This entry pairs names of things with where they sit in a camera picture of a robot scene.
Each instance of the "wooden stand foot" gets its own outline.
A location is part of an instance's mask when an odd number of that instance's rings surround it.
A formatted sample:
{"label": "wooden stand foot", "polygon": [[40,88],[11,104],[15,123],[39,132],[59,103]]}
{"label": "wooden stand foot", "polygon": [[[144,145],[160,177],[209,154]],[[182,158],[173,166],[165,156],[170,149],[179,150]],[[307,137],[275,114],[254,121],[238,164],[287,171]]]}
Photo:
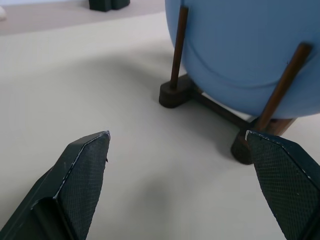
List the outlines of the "wooden stand foot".
{"label": "wooden stand foot", "polygon": [[192,98],[194,83],[187,75],[179,78],[175,89],[172,89],[170,84],[171,82],[168,81],[160,87],[159,103],[165,108],[176,108]]}

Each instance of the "dark wooden base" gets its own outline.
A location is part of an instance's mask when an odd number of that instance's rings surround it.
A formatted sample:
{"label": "dark wooden base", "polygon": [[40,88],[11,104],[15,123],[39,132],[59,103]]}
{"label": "dark wooden base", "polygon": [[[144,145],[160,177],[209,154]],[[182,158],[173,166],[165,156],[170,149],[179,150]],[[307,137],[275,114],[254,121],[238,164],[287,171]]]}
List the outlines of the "dark wooden base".
{"label": "dark wooden base", "polygon": [[[171,88],[170,81],[162,84],[160,87],[159,103],[165,108],[176,108],[191,99],[208,107],[240,128],[240,131],[231,146],[231,153],[240,163],[246,165],[252,164],[253,162],[250,157],[250,150],[247,141],[245,140],[245,135],[247,130],[255,127],[258,118],[251,122],[247,122],[219,104],[211,101],[202,95],[202,91],[194,84],[188,75],[179,77],[176,89]],[[272,119],[264,132],[279,136],[287,130],[293,121],[294,119]]]}
{"label": "dark wooden base", "polygon": [[159,103],[168,109],[176,108],[192,98],[194,87],[195,84],[187,75],[179,77],[176,89],[172,89],[168,81],[160,87]]}

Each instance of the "white object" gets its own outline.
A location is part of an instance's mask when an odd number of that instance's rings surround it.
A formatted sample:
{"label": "white object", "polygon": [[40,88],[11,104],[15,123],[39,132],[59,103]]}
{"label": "white object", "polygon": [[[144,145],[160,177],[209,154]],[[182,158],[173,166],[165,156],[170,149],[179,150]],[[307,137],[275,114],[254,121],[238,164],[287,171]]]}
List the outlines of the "white object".
{"label": "white object", "polygon": [[0,6],[0,21],[6,20],[7,14],[2,6]]}

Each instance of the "wooden stand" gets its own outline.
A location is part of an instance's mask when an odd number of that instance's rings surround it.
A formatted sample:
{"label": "wooden stand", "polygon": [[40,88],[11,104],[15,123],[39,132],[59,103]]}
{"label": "wooden stand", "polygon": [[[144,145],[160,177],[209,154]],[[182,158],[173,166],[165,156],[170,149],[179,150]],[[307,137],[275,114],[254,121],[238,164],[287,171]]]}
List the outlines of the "wooden stand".
{"label": "wooden stand", "polygon": [[231,147],[232,155],[236,160],[243,164],[252,164],[250,150],[247,142],[245,141],[246,131],[249,129],[254,129],[260,132],[279,136],[283,134],[293,123],[295,119],[272,119],[272,116],[287,90],[291,86],[294,78],[305,63],[312,50],[312,46],[307,43],[299,44],[290,63],[284,70],[280,81],[278,82],[264,110],[262,111],[261,116],[252,122],[247,122],[219,104],[203,96],[202,91],[194,84],[188,75],[179,77],[187,19],[188,8],[181,6],[175,40],[171,79],[169,82],[161,85],[159,103],[166,108],[176,108],[188,100],[194,99],[210,108],[221,117],[230,121],[240,128],[240,131]]}

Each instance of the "black object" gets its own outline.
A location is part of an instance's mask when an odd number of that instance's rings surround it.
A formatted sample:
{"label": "black object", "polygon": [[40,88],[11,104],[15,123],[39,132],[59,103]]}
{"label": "black object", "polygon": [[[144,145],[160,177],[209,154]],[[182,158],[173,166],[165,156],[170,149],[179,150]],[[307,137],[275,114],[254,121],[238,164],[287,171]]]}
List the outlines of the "black object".
{"label": "black object", "polygon": [[295,142],[247,132],[262,193],[287,240],[320,239],[320,166]]}
{"label": "black object", "polygon": [[120,10],[130,4],[130,0],[111,0],[111,7],[113,10]]}
{"label": "black object", "polygon": [[130,0],[89,0],[91,10],[107,12],[119,10],[130,4]]}
{"label": "black object", "polygon": [[85,240],[103,184],[108,131],[70,143],[0,231],[1,240]]}

